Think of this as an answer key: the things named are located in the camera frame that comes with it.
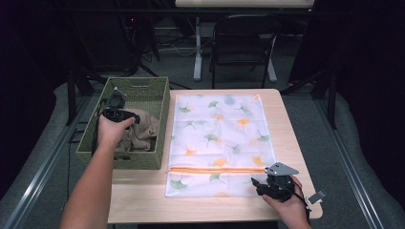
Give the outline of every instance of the green wicker basket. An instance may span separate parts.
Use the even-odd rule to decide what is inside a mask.
[[[160,121],[158,136],[156,141],[152,142],[151,150],[148,152],[116,152],[116,156],[125,159],[115,160],[114,168],[139,170],[160,169],[170,104],[168,78],[110,77],[97,104],[99,104],[102,99],[108,98],[114,87],[118,87],[120,91],[127,94],[125,108],[144,110]],[[96,118],[92,115],[76,151],[78,157],[87,164],[92,157],[92,142],[95,126]]]

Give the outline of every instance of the chair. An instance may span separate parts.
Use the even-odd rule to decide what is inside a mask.
[[[268,14],[233,14],[220,19],[214,27],[209,70],[215,89],[215,66],[264,65],[262,88],[273,41],[281,29],[279,21]]]

